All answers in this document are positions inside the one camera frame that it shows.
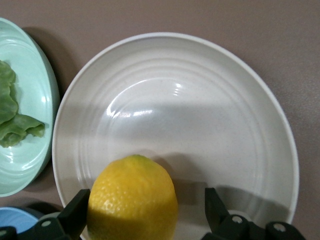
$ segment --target white plate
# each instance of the white plate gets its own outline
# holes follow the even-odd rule
[[[210,230],[205,187],[260,226],[291,222],[296,208],[297,152],[277,100],[239,58],[189,35],[134,36],[89,61],[62,100],[52,152],[64,206],[113,160],[163,165],[179,202],[175,240]]]

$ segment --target blue plate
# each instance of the blue plate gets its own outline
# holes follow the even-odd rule
[[[32,228],[41,217],[39,212],[33,213],[16,207],[0,207],[0,227],[15,227],[18,234],[22,233]]]
[[[21,28],[3,18],[0,18],[0,60],[16,73],[18,112],[45,124],[43,137],[28,135],[18,145],[0,146],[0,197],[5,197],[25,188],[51,159],[60,96],[43,51]]]

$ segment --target tabletop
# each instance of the tabletop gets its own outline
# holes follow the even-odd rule
[[[293,225],[320,239],[320,1],[2,0],[0,17],[27,32],[54,70],[60,95],[96,54],[122,39],[175,32],[209,40],[267,84],[291,126],[299,158]],[[44,201],[61,209],[52,163],[0,206]]]

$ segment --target mint green plate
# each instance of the mint green plate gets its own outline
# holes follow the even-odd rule
[[[16,146],[0,146],[0,197],[5,197],[24,189],[51,159],[60,96],[43,51],[21,28],[3,18],[0,18],[0,60],[16,73],[18,112],[45,124],[43,137],[28,135]]]

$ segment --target lemon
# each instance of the lemon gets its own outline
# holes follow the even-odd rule
[[[177,219],[172,179],[145,156],[111,162],[91,189],[87,228],[92,240],[172,240]]]

